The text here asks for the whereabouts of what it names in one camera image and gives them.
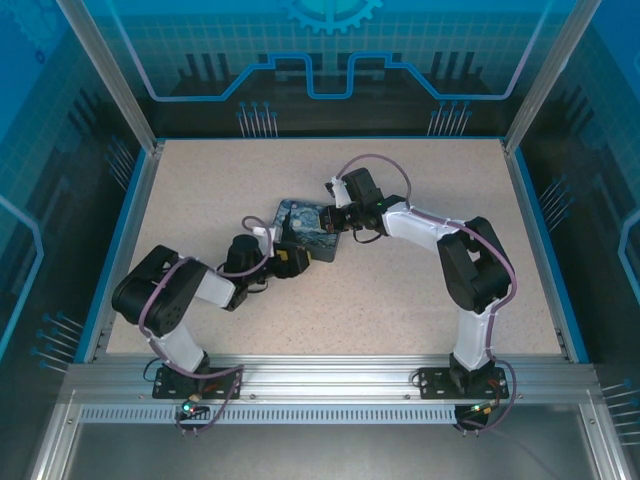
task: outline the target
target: speckled work surface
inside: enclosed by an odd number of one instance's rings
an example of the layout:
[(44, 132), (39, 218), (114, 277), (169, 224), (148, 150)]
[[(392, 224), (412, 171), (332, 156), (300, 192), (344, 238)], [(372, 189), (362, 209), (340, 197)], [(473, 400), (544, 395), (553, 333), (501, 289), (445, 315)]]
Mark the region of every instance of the speckled work surface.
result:
[[(520, 289), (498, 316), (498, 353), (558, 353), (559, 347), (498, 140), (167, 141), (132, 265), (157, 244), (216, 266), (245, 215), (273, 219), (283, 198), (330, 203), (324, 183), (362, 153), (398, 161), (412, 203), (458, 219), (489, 219), (513, 262)], [(362, 163), (385, 195), (404, 195), (400, 174)], [(449, 353), (456, 306), (436, 255), (399, 239), (359, 245), (340, 239), (334, 263), (272, 280), (230, 313), (199, 300), (189, 328), (210, 353)], [(116, 319), (108, 352), (148, 353), (137, 329)]]

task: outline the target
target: metal bar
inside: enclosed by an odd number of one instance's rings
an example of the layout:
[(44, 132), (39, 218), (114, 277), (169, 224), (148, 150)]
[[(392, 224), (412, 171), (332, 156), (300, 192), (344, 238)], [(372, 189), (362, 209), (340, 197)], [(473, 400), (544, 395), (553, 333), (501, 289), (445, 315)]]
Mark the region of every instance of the metal bar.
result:
[(551, 234), (551, 232), (553, 232), (556, 228), (558, 228), (558, 226), (560, 226), (560, 224), (565, 218), (569, 218), (569, 212), (565, 212), (564, 215), (558, 218), (558, 220), (553, 225), (551, 225), (551, 227), (549, 227), (549, 234)]
[[(80, 423), (174, 425), (176, 404), (84, 405)], [(208, 405), (183, 425), (207, 422), (219, 404)], [(452, 425), (454, 405), (248, 405), (231, 402), (221, 414), (222, 425)]]
[(67, 362), (66, 360), (61, 360), (59, 358), (52, 357), (51, 355), (47, 355), (46, 353), (42, 353), (42, 352), (38, 351), (36, 349), (36, 347), (33, 347), (31, 349), (30, 353), (31, 353), (31, 355), (34, 355), (34, 356), (35, 355), (39, 355), (39, 356), (41, 356), (43, 358), (48, 358), (49, 360), (53, 360), (55, 362), (60, 362), (60, 363), (64, 363), (65, 365), (69, 365), (69, 362)]
[(118, 158), (112, 157), (112, 159), (113, 161), (109, 162), (111, 164), (111, 169), (119, 175), (120, 180), (122, 180), (122, 182), (125, 185), (129, 185), (129, 180), (131, 180), (131, 175), (127, 174), (126, 169), (119, 162)]
[(553, 180), (551, 180), (551, 184), (545, 189), (544, 192), (542, 192), (540, 194), (540, 196), (538, 197), (538, 202), (540, 204), (542, 204), (543, 199), (549, 194), (552, 193), (554, 189), (558, 188), (558, 184), (560, 182), (558, 182), (555, 178)]
[(75, 403), (58, 403), (36, 459), (31, 480), (64, 478), (82, 407)]
[(64, 315), (64, 313), (62, 313), (62, 312), (56, 313), (56, 318), (58, 320), (66, 320), (67, 322), (71, 323), (72, 325), (75, 325), (76, 327), (78, 327), (80, 330), (82, 330), (84, 328), (84, 326), (80, 325), (78, 322), (74, 322), (69, 317), (66, 317)]
[(608, 390), (613, 390), (614, 388), (620, 388), (620, 387), (631, 388), (631, 380), (629, 380), (628, 378), (625, 378), (622, 383), (619, 383), (617, 385), (611, 385), (609, 387), (605, 387), (605, 388), (602, 389), (602, 391), (606, 392)]
[(266, 111), (266, 117), (267, 117), (267, 124), (269, 125), (269, 137), (273, 137), (273, 132), (271, 131), (271, 114), (269, 113), (269, 102), (263, 102), (262, 105), (264, 106), (264, 109)]
[(80, 335), (81, 332), (79, 332), (78, 330), (76, 330), (75, 328), (71, 328), (68, 325), (65, 325), (64, 323), (60, 323), (57, 320), (54, 320), (53, 318), (51, 318), (51, 316), (48, 313), (45, 313), (42, 317), (42, 321), (44, 323), (50, 322), (53, 323), (54, 325), (59, 326), (60, 328), (64, 328), (65, 330), (70, 331), (71, 333), (75, 333), (76, 335)]
[(633, 406), (633, 407), (637, 407), (640, 404), (640, 402), (638, 402), (637, 398), (632, 398), (631, 401), (629, 402), (624, 402), (624, 403), (616, 403), (615, 405), (607, 405), (607, 408), (609, 410), (613, 409), (613, 408), (619, 408), (619, 407), (628, 407), (629, 405)]
[(612, 398), (620, 398), (620, 397), (626, 397), (627, 395), (632, 395), (634, 393), (640, 393), (640, 389), (636, 389), (636, 390), (629, 390), (628, 392), (623, 392), (623, 393), (618, 393), (617, 395), (609, 395), (607, 398), (607, 400), (610, 400)]
[(460, 112), (458, 110), (453, 112), (453, 117), (454, 117), (453, 118), (453, 122), (451, 123), (451, 128), (449, 128), (449, 133), (448, 133), (448, 135), (450, 137), (453, 136), (453, 130), (454, 130), (455, 126), (456, 126), (456, 123), (458, 122), (458, 117), (460, 117)]
[(62, 345), (63, 347), (69, 348), (71, 350), (75, 350), (76, 349), (76, 347), (74, 347), (72, 345), (69, 345), (69, 344), (66, 344), (64, 342), (61, 342), (57, 338), (53, 338), (53, 337), (50, 337), (49, 335), (45, 335), (44, 331), (42, 331), (42, 330), (36, 331), (36, 338), (46, 338), (47, 340), (49, 340), (51, 342), (57, 343), (58, 345)]
[(549, 214), (553, 211), (553, 209), (555, 208), (555, 206), (558, 204), (558, 202), (563, 201), (564, 199), (564, 194), (567, 193), (567, 190), (565, 189), (564, 192), (560, 192), (556, 198), (554, 198), (552, 201), (545, 203), (544, 205), (542, 205), (542, 215), (545, 217), (548, 217)]
[(107, 149), (115, 158), (116, 163), (123, 167), (125, 173), (127, 174), (127, 177), (131, 177), (131, 174), (133, 173), (133, 166), (129, 163), (127, 157), (122, 154), (122, 150), (114, 147), (113, 144), (109, 144), (107, 146)]
[(273, 132), (276, 134), (276, 138), (278, 138), (278, 113), (271, 112), (271, 118), (273, 118)]
[(242, 138), (246, 138), (247, 135), (244, 133), (244, 125), (242, 125), (242, 112), (236, 112), (236, 117), (238, 118), (238, 124), (240, 125), (240, 131), (242, 132)]
[(569, 201), (566, 202), (565, 205), (560, 210), (556, 211), (553, 214), (553, 217), (551, 217), (551, 214), (549, 214), (549, 217), (548, 217), (549, 219), (547, 220), (547, 225), (549, 227), (551, 227), (555, 223), (556, 220), (558, 220), (559, 218), (566, 217), (569, 214), (569, 212), (567, 211), (567, 208), (569, 208), (571, 205), (573, 205), (573, 202), (574, 202), (574, 198), (571, 197), (569, 199)]
[(614, 415), (611, 415), (611, 418), (626, 417), (627, 415), (638, 415), (638, 418), (640, 418), (640, 410), (634, 410), (633, 412), (616, 413)]
[(436, 111), (431, 112), (431, 118), (429, 119), (429, 126), (427, 127), (427, 136), (431, 135), (431, 127), (433, 126), (433, 119), (436, 118)]
[(39, 366), (40, 366), (40, 368), (48, 368), (50, 370), (55, 370), (56, 372), (60, 372), (62, 374), (66, 374), (67, 373), (66, 370), (64, 370), (62, 368), (54, 367), (53, 365), (47, 363), (46, 360), (40, 360)]
[(109, 173), (111, 174), (111, 177), (116, 181), (116, 183), (120, 185), (120, 188), (122, 188), (122, 190), (126, 192), (127, 191), (126, 185), (122, 182), (122, 180), (120, 180), (120, 177), (118, 177), (113, 167), (109, 169)]
[(67, 335), (66, 333), (62, 333), (60, 330), (58, 330), (58, 327), (53, 327), (53, 328), (51, 329), (51, 335), (53, 335), (54, 337), (55, 337), (55, 336), (57, 336), (57, 335), (59, 335), (59, 336), (61, 336), (62, 338), (65, 338), (65, 339), (67, 339), (67, 340), (69, 340), (70, 342), (73, 342), (73, 343), (75, 343), (75, 344), (80, 343), (80, 341), (79, 341), (79, 340), (77, 340), (77, 339), (75, 339), (75, 338), (73, 338), (73, 337), (70, 337), (70, 336), (69, 336), (69, 335)]
[[(247, 404), (473, 404), (474, 399), (425, 401), (411, 376), (419, 367), (447, 367), (447, 355), (235, 356), (212, 357), (215, 366), (245, 365), (241, 400)], [(576, 404), (602, 400), (592, 365), (571, 364), (559, 355), (505, 356), (518, 375), (520, 404)], [(90, 404), (161, 404), (142, 378), (150, 357), (122, 357), (71, 365), (60, 393)]]
[(76, 0), (56, 1), (138, 142), (146, 151), (153, 152), (156, 137), (84, 3)]
[(558, 34), (540, 72), (505, 137), (508, 152), (515, 152), (544, 104), (558, 76), (580, 41), (601, 0), (578, 0)]
[(65, 357), (69, 357), (70, 360), (73, 360), (73, 355), (63, 350), (60, 350), (59, 348), (54, 347), (50, 343), (47, 343), (44, 346), (44, 350), (45, 352), (54, 352), (54, 353), (57, 353), (58, 355), (64, 355)]
[(635, 478), (622, 451), (607, 406), (592, 399), (580, 405), (580, 413), (599, 478), (603, 480)]

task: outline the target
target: enclosure wall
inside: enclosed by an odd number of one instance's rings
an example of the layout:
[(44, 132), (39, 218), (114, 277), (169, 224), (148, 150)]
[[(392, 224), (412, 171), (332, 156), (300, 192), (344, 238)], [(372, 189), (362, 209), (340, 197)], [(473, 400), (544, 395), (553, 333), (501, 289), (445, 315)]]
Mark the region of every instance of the enclosure wall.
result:
[(55, 3), (0, 2), (0, 38), (0, 465), (13, 480), (30, 472), (140, 147)]
[(604, 386), (640, 381), (639, 22), (603, 0), (521, 145)]
[(87, 2), (161, 137), (504, 135), (573, 4)]

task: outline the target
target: black mounting plate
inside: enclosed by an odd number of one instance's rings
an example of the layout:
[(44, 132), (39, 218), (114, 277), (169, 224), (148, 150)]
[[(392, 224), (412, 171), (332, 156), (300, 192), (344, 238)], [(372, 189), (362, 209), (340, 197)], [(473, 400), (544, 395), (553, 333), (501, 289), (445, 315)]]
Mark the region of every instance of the black mounting plate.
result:
[[(226, 368), (210, 368), (209, 373), (217, 373)], [(205, 392), (202, 394), (203, 400), (225, 399), (229, 393), (229, 389), (239, 373), (232, 373), (224, 377), (207, 380)], [(153, 392), (151, 396), (156, 399), (163, 400), (185, 400), (190, 395), (197, 393), (198, 380), (180, 375), (175, 370), (163, 365), (156, 371), (156, 378), (153, 384)], [(231, 395), (231, 399), (240, 398), (240, 385)]]
[(487, 384), (489, 380), (496, 380), (498, 383), (504, 381), (500, 387), (500, 399), (509, 398), (509, 386), (506, 383), (506, 376), (503, 368), (494, 367), (491, 369), (482, 383), (476, 388), (472, 388), (468, 395), (462, 396), (458, 388), (449, 376), (449, 368), (420, 368), (412, 378), (413, 384), (420, 388), (420, 398), (422, 400), (493, 400), (496, 393)]

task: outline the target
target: purple cable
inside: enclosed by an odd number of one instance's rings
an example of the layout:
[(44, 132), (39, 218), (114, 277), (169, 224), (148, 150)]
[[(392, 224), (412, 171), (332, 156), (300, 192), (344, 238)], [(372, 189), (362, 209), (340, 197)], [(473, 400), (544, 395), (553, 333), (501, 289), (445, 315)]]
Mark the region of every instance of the purple cable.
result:
[[(210, 373), (210, 374), (199, 374), (199, 373), (190, 372), (190, 371), (185, 370), (184, 368), (179, 367), (178, 365), (175, 365), (174, 363), (172, 363), (171, 360), (169, 360), (169, 358), (162, 351), (162, 349), (156, 345), (156, 342), (153, 339), (153, 336), (152, 336), (151, 332), (144, 326), (144, 322), (145, 322), (145, 320), (147, 318), (147, 315), (149, 314), (149, 310), (151, 310), (151, 306), (157, 300), (157, 298), (160, 295), (160, 292), (162, 291), (162, 289), (167, 286), (167, 284), (169, 283), (169, 280), (171, 280), (171, 277), (173, 277), (173, 275), (175, 275), (175, 273), (180, 269), (180, 267), (182, 267), (187, 262), (189, 262), (190, 260), (193, 260), (193, 259), (194, 259), (193, 257), (181, 258), (180, 260), (178, 260), (169, 269), (169, 271), (167, 271), (167, 273), (162, 278), (162, 280), (160, 280), (160, 282), (158, 282), (156, 287), (153, 289), (153, 292), (151, 293), (151, 295), (149, 295), (149, 298), (147, 299), (147, 302), (144, 304), (144, 307), (142, 308), (142, 311), (140, 312), (140, 317), (138, 318), (138, 329), (146, 337), (147, 341), (149, 342), (149, 345), (151, 346), (151, 349), (164, 362), (164, 364), (167, 367), (171, 368), (172, 370), (178, 372), (181, 375), (184, 375), (186, 377), (195, 378), (195, 379), (198, 379), (198, 380), (210, 380), (210, 379), (213, 379), (213, 378), (225, 377), (227, 375), (231, 375), (232, 373), (239, 372), (236, 375), (236, 378), (234, 379), (233, 384), (231, 385), (231, 388), (229, 389), (229, 393), (227, 394), (227, 397), (225, 398), (224, 402), (220, 406), (220, 409), (218, 410), (218, 413), (216, 413), (216, 415), (206, 425), (204, 425), (202, 427), (199, 427), (198, 429), (196, 429), (194, 427), (193, 428), (193, 433), (195, 434), (196, 432), (202, 432), (202, 431), (208, 430), (209, 428), (211, 428), (213, 426), (214, 423), (216, 423), (218, 421), (218, 419), (220, 418), (220, 416), (224, 412), (225, 408), (227, 407), (227, 404), (229, 403), (229, 400), (231, 399), (231, 396), (233, 395), (233, 392), (235, 392), (236, 388), (238, 387), (238, 385), (242, 381), (242, 374), (244, 372), (244, 365), (238, 365), (236, 367), (227, 368), (226, 370), (222, 370), (221, 372)], [(180, 421), (178, 421), (177, 419), (176, 419), (176, 426), (178, 428), (182, 429), (183, 431), (190, 431), (189, 429), (184, 428), (180, 424)]]
[(429, 220), (431, 222), (438, 223), (440, 225), (445, 225), (445, 226), (448, 225), (448, 226), (457, 228), (459, 230), (462, 230), (467, 235), (476, 239), (478, 242), (484, 245), (484, 247), (486, 247), (486, 249), (489, 250), (498, 259), (498, 261), (502, 264), (502, 266), (507, 271), (507, 274), (509, 275), (509, 279), (511, 280), (511, 289), (509, 291), (509, 294), (506, 297), (504, 297), (500, 302), (498, 302), (496, 305), (494, 305), (489, 311), (489, 323), (487, 325), (487, 336), (485, 338), (485, 350), (487, 352), (487, 356), (493, 362), (504, 365), (509, 369), (509, 372), (511, 373), (511, 382), (513, 387), (511, 391), (511, 398), (509, 399), (509, 403), (507, 404), (507, 408), (505, 409), (503, 414), (500, 415), (500, 417), (498, 417), (498, 419), (495, 422), (493, 422), (491, 425), (484, 427), (482, 428), (482, 430), (480, 430), (483, 432), (491, 431), (495, 429), (498, 425), (500, 425), (502, 421), (507, 417), (507, 415), (513, 408), (513, 404), (516, 401), (516, 392), (518, 391), (518, 382), (516, 380), (516, 372), (514, 371), (513, 367), (509, 362), (505, 360), (497, 359), (496, 356), (493, 354), (493, 351), (491, 350), (491, 338), (493, 336), (493, 325), (495, 323), (496, 313), (498, 310), (504, 307), (507, 303), (513, 300), (513, 297), (516, 296), (516, 292), (518, 291), (518, 281), (516, 280), (516, 273), (513, 270), (513, 267), (511, 266), (511, 264), (509, 263), (509, 260), (507, 260), (505, 256), (502, 255), (502, 253), (500, 253), (500, 251), (496, 247), (491, 245), (491, 243), (489, 243), (485, 238), (478, 235), (476, 232), (466, 227), (465, 225), (462, 225), (461, 223), (458, 223), (458, 222), (446, 220), (444, 218), (436, 217), (434, 215), (430, 215), (428, 213), (421, 212), (420, 210), (416, 210), (416, 209), (411, 209), (411, 212), (414, 215), (424, 218), (426, 220)]
[(380, 155), (378, 153), (364, 153), (362, 155), (358, 155), (357, 157), (354, 157), (351, 160), (349, 160), (345, 164), (345, 166), (342, 167), (342, 170), (338, 172), (338, 175), (336, 175), (336, 178), (338, 180), (342, 178), (342, 175), (347, 170), (347, 168), (349, 168), (351, 165), (353, 165), (357, 161), (363, 160), (365, 158), (378, 158), (380, 160), (384, 160), (387, 163), (390, 163), (391, 165), (393, 165), (398, 169), (398, 171), (404, 177), (404, 181), (407, 183), (407, 194), (406, 194), (405, 202), (407, 203), (407, 208), (411, 208), (411, 204), (409, 203), (409, 198), (411, 197), (411, 180), (409, 180), (409, 175), (407, 175), (407, 172), (404, 171), (404, 168), (402, 168), (398, 162), (396, 162), (395, 160), (391, 160), (389, 157), (385, 157), (384, 155)]
[(264, 267), (264, 264), (267, 263), (267, 260), (269, 260), (269, 253), (271, 252), (271, 249), (273, 248), (273, 238), (271, 238), (271, 230), (269, 230), (269, 227), (267, 226), (266, 223), (264, 223), (258, 217), (254, 217), (253, 215), (248, 215), (248, 216), (246, 216), (246, 217), (244, 217), (242, 219), (242, 226), (244, 227), (245, 230), (252, 231), (251, 228), (247, 227), (247, 220), (254, 220), (254, 221), (258, 222), (258, 224), (262, 228), (264, 228), (265, 231), (267, 232), (267, 253), (265, 253), (265, 255), (262, 257), (262, 260), (260, 260), (256, 266), (250, 268), (246, 272), (225, 273), (225, 272), (221, 272), (220, 271), (221, 268), (218, 267), (218, 269), (216, 270), (216, 273), (221, 277), (224, 277), (224, 278), (242, 278), (242, 277), (246, 277), (247, 275), (251, 275), (253, 272), (257, 272), (258, 270), (260, 270), (262, 267)]

